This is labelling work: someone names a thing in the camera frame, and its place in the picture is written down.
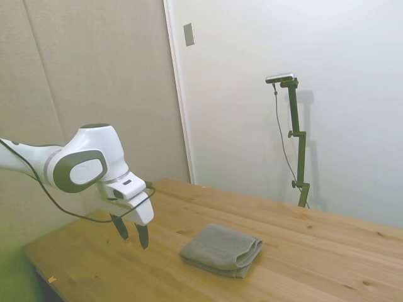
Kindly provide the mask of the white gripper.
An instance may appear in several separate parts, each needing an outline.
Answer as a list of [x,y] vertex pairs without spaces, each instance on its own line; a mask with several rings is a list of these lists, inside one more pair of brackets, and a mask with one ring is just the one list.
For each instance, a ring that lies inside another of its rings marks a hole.
[[150,200],[152,184],[144,181],[98,182],[97,189],[101,196],[101,207],[110,212],[110,218],[119,235],[127,240],[128,230],[119,217],[135,223],[139,242],[143,249],[149,246],[147,224],[154,218]]

